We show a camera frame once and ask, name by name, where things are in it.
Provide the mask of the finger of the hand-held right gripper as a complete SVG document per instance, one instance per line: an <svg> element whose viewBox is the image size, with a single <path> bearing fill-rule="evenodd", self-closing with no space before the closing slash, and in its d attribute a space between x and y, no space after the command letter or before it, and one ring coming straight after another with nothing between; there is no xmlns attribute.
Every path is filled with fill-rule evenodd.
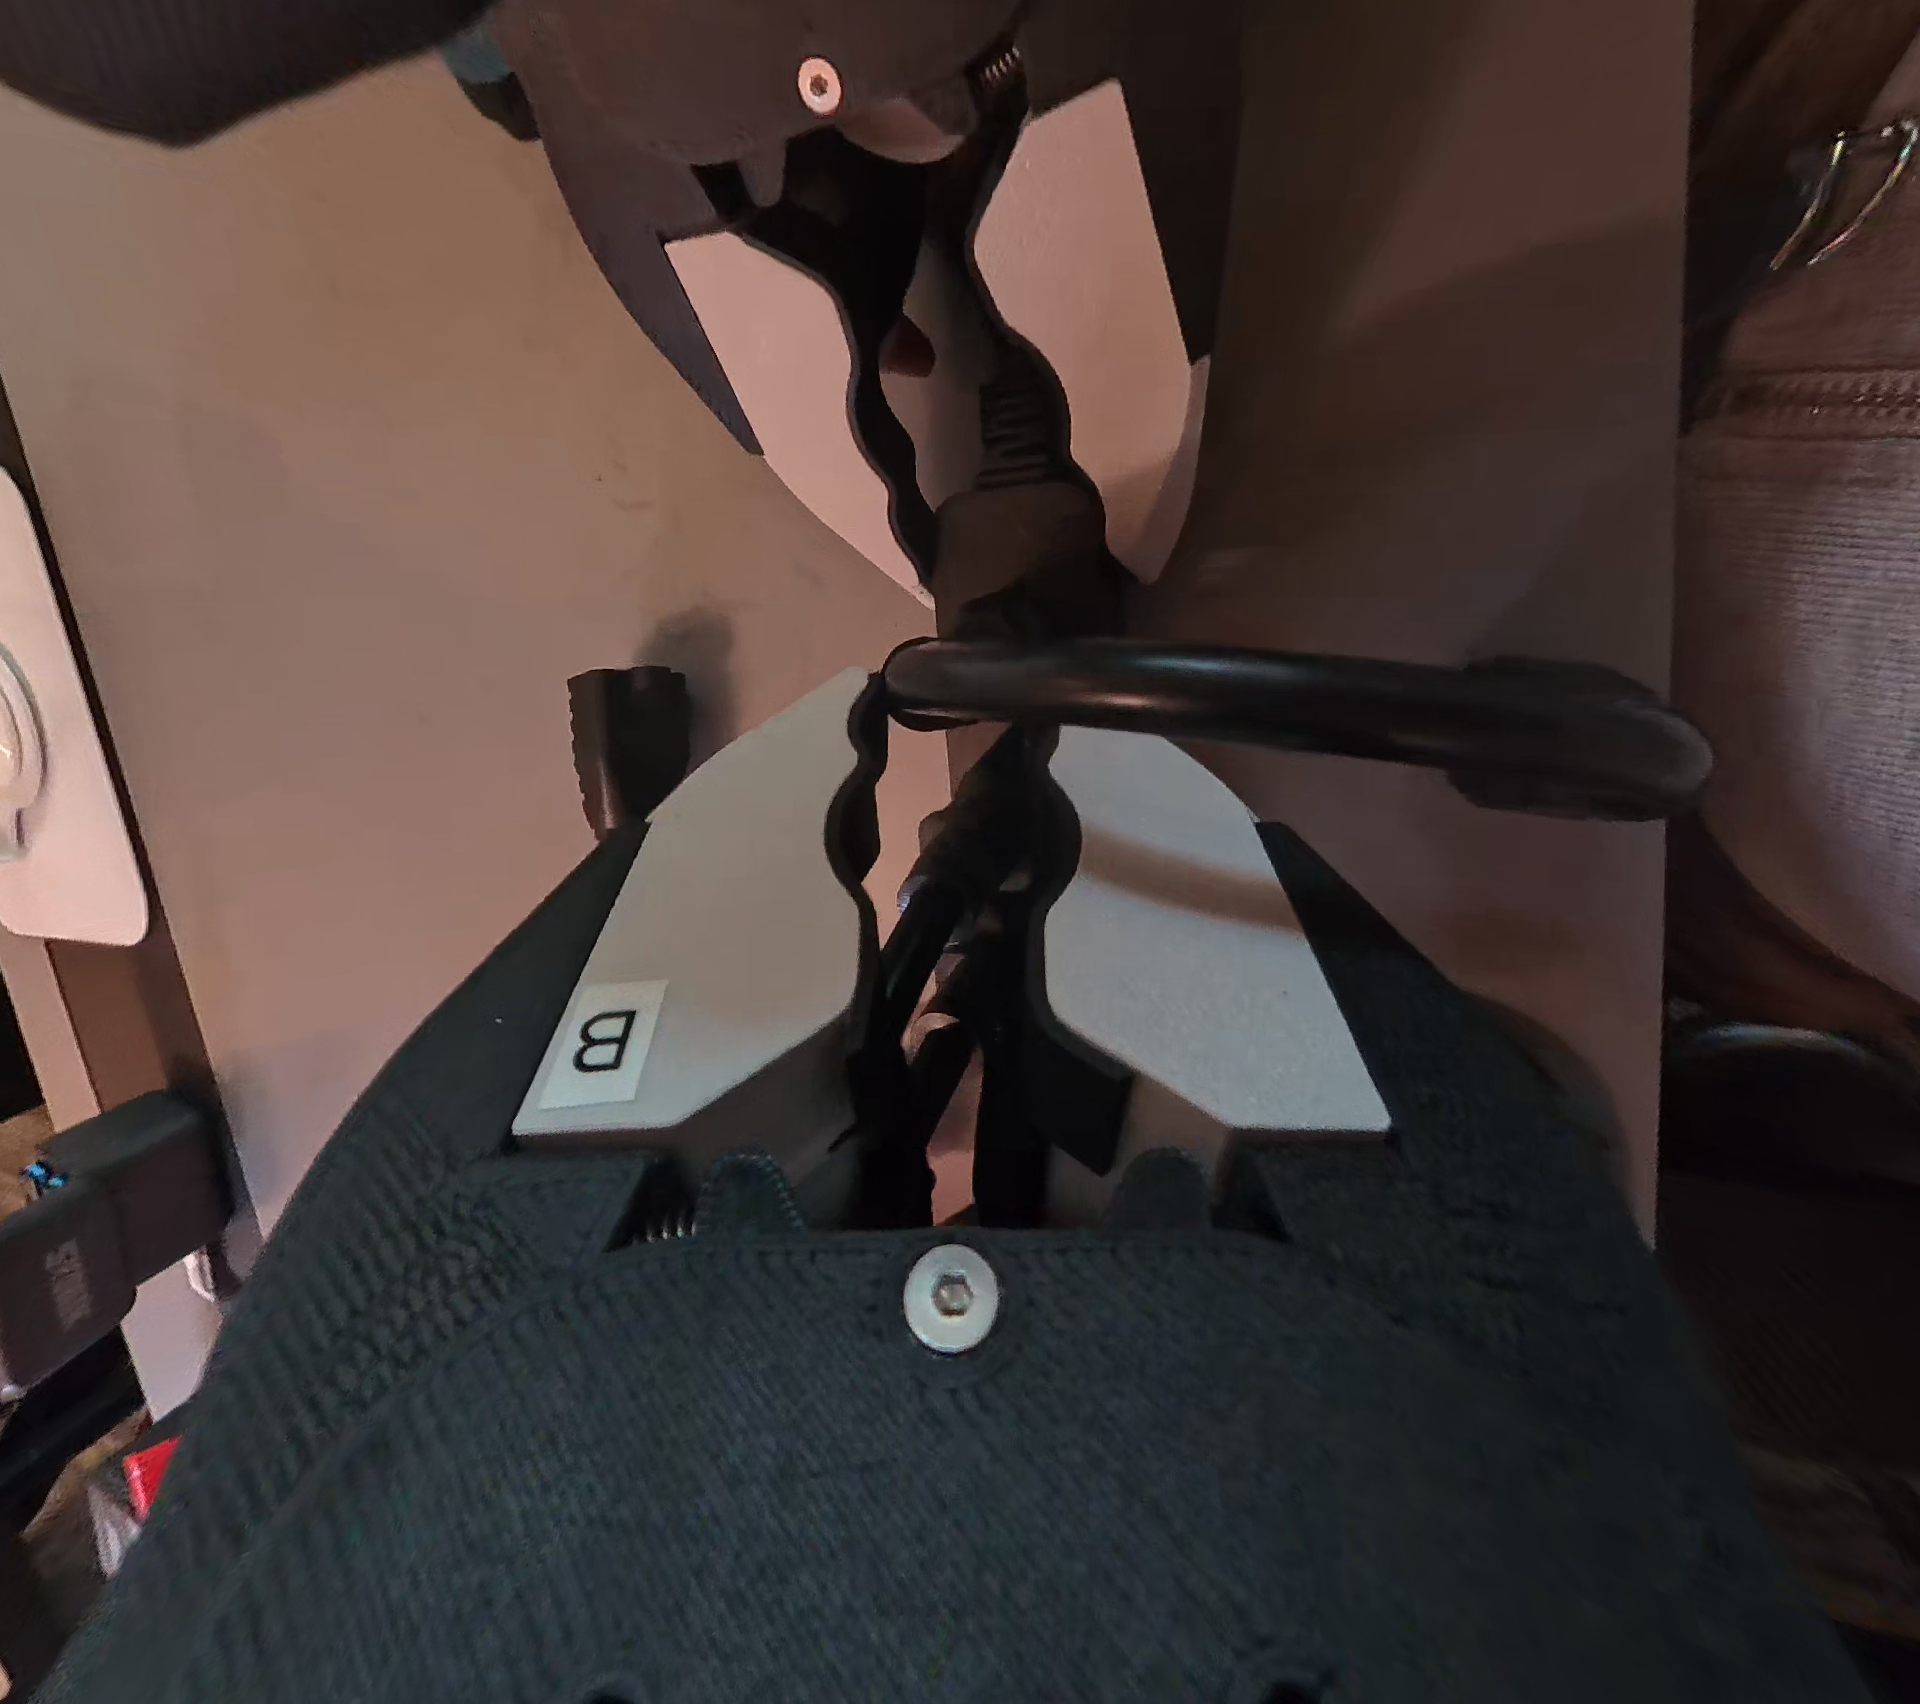
<svg viewBox="0 0 1920 1704"><path fill-rule="evenodd" d="M966 342L932 250L932 170L790 158L779 199L716 170L719 209L669 234L669 274L710 342L716 402L760 462L932 604L934 503L966 485Z"/></svg>
<svg viewBox="0 0 1920 1704"><path fill-rule="evenodd" d="M1121 78L1015 130L973 261L993 308L1065 382L1103 546L1151 586L1194 515L1211 357L1183 352Z"/></svg>

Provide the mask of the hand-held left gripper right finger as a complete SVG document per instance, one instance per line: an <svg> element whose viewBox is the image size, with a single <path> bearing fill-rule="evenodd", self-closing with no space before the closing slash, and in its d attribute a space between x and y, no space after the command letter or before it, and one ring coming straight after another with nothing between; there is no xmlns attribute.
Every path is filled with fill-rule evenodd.
<svg viewBox="0 0 1920 1704"><path fill-rule="evenodd" d="M1056 725L1033 916L1042 1206L1145 1154L1229 1194L1241 1142L1380 1142L1385 1103L1252 811L1157 737Z"/></svg>

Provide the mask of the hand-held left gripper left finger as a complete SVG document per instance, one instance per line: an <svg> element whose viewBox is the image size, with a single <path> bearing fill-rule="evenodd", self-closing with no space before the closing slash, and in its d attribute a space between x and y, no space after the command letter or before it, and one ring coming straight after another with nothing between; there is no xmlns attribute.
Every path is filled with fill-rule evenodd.
<svg viewBox="0 0 1920 1704"><path fill-rule="evenodd" d="M790 1186L854 1186L882 737L878 673L848 668L646 815L515 1142L637 1142L688 1186L760 1154Z"/></svg>

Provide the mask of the black power plug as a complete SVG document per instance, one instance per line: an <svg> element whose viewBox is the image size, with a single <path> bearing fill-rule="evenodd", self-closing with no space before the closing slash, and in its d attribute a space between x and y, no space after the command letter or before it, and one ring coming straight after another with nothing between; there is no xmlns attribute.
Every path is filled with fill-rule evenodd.
<svg viewBox="0 0 1920 1704"><path fill-rule="evenodd" d="M1065 382L1012 352L978 393L978 476L934 503L944 639L1103 639L1130 572L1103 546L1103 501L1070 460Z"/></svg>

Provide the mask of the grey zippered bag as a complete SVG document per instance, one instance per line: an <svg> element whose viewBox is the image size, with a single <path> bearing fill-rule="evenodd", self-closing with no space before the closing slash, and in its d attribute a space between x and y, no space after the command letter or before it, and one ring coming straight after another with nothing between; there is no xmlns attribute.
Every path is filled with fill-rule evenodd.
<svg viewBox="0 0 1920 1704"><path fill-rule="evenodd" d="M1700 0L1669 994L1912 1056L1920 0Z"/></svg>

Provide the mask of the black clamp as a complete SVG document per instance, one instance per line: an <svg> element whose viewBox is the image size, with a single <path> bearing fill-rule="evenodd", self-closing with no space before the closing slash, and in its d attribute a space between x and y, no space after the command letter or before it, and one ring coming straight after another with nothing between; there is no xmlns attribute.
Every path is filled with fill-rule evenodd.
<svg viewBox="0 0 1920 1704"><path fill-rule="evenodd" d="M27 1206L0 1229L0 1387L51 1382L111 1340L132 1296L213 1243L239 1221L221 1124L180 1090L140 1090L27 1165Z"/></svg>

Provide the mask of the white plastic holder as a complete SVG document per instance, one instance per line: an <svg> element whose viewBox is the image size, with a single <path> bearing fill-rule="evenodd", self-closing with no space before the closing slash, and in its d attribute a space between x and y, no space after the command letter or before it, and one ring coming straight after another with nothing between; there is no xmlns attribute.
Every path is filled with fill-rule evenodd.
<svg viewBox="0 0 1920 1704"><path fill-rule="evenodd" d="M11 476L0 476L0 921L98 951L150 938L132 832Z"/></svg>

